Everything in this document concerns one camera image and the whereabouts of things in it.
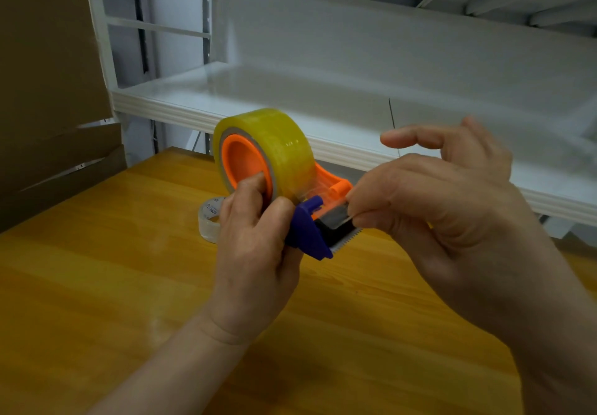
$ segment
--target orange tape core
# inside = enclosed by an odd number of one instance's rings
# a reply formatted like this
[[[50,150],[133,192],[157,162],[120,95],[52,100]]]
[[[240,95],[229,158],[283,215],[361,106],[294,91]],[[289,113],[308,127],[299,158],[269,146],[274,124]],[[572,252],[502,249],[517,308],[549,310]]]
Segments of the orange tape core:
[[[222,142],[220,158],[230,184],[235,190],[240,181],[262,171],[265,176],[266,195],[271,200],[272,176],[265,158],[251,140],[239,134],[229,135]]]

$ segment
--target tape dispenser roller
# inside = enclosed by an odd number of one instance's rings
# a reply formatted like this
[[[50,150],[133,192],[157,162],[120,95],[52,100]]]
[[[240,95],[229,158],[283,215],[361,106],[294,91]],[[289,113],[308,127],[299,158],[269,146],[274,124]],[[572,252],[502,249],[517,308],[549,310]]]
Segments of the tape dispenser roller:
[[[347,213],[352,184],[324,170],[299,126],[285,113],[261,109],[224,118],[213,134],[220,175],[232,193],[259,172],[266,205],[285,196],[296,206],[286,244],[317,260],[332,258],[360,229]]]

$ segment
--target right hand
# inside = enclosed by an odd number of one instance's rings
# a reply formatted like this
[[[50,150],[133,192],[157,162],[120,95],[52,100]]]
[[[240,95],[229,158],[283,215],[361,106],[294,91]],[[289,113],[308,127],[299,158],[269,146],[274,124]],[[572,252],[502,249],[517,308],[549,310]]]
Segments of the right hand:
[[[511,153],[483,126],[408,126],[382,142],[441,149],[443,159],[410,154],[364,175],[348,195],[354,225],[390,234],[463,318],[512,345],[592,307],[510,184]]]

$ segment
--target yellowish tape roll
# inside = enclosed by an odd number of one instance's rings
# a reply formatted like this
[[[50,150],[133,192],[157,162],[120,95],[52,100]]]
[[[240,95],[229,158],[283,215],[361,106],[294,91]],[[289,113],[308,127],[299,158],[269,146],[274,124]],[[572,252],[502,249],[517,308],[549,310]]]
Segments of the yellowish tape roll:
[[[222,119],[214,131],[213,152],[230,192],[238,181],[263,171],[271,200],[285,196],[298,204],[315,184],[315,158],[307,137],[276,109]]]

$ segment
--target shelf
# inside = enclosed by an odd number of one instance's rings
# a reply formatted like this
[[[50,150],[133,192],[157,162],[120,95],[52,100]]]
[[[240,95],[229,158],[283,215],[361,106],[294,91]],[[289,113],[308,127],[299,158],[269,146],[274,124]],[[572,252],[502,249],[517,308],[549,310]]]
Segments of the shelf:
[[[214,62],[112,94],[118,112],[205,132],[223,117],[273,107],[301,127],[316,159],[370,170],[398,157],[379,142],[392,128],[387,97],[307,78]]]
[[[454,125],[467,113],[396,98],[391,104],[397,127]],[[513,152],[511,182],[536,212],[597,225],[597,144],[536,119],[501,118],[482,111],[475,117]],[[438,150],[418,145],[400,150],[400,155],[411,152],[440,157]]]

